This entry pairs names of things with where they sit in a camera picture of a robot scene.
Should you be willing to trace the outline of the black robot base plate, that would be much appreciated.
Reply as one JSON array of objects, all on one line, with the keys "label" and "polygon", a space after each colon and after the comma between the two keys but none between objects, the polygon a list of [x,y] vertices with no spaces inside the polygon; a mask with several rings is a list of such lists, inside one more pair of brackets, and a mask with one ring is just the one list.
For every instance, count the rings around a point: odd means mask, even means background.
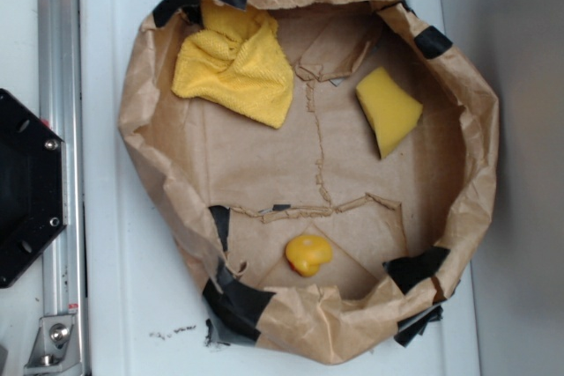
[{"label": "black robot base plate", "polygon": [[65,228],[64,141],[1,91],[1,287],[11,287]]}]

